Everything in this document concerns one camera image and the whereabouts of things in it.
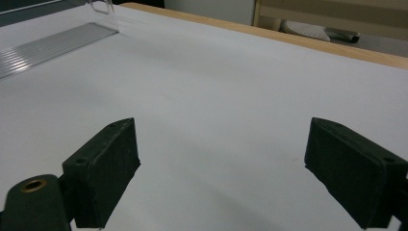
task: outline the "white sheet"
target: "white sheet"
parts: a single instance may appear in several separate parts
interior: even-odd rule
[[[120,35],[0,82],[0,198],[132,116],[141,167],[106,230],[360,230],[304,167],[310,120],[408,159],[407,70],[115,10]]]

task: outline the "screw hole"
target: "screw hole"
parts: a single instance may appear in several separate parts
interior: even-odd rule
[[[36,180],[32,180],[30,182],[28,182],[27,184],[25,184],[22,188],[21,191],[24,193],[31,193],[34,191],[37,191],[39,189],[41,189],[42,187],[45,186],[47,182],[43,179],[36,179]]]
[[[87,161],[87,158],[81,157],[75,161],[76,164],[80,165]]]
[[[384,158],[384,161],[389,162],[389,163],[395,162],[395,160],[393,158],[390,158],[390,157]]]

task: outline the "floor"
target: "floor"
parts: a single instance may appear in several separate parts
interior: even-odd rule
[[[360,35],[360,39],[356,43],[351,43],[344,38],[331,38],[332,42],[358,47],[362,49],[378,51],[386,54],[392,54],[408,58],[408,41],[382,38],[371,35]]]

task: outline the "wooden table edge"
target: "wooden table edge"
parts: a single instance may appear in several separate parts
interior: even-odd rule
[[[304,38],[294,35],[288,35],[280,32],[275,32],[267,29],[262,29],[258,27],[243,25],[235,22],[229,22],[219,19],[214,19],[205,16],[199,16],[191,13],[181,13],[177,11],[172,11],[168,9],[161,9],[150,7],[138,3],[123,3],[120,6],[139,10],[147,13],[154,13],[158,15],[174,17],[178,19],[183,19],[191,22],[206,24],[222,29],[232,30],[236,32],[246,33],[253,36],[258,36],[266,39],[274,39],[290,43],[293,45],[298,45],[302,47],[307,47],[310,49],[340,55],[348,57],[350,59],[356,59],[361,61],[367,61],[375,64],[383,64],[393,67],[399,67],[403,69],[408,69],[408,58],[384,54],[375,51],[364,50],[355,47],[349,47],[345,45],[340,45],[332,42],[316,40],[312,38]]]

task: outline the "wall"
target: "wall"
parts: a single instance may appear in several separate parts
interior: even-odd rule
[[[250,25],[254,0],[166,0],[166,8]]]

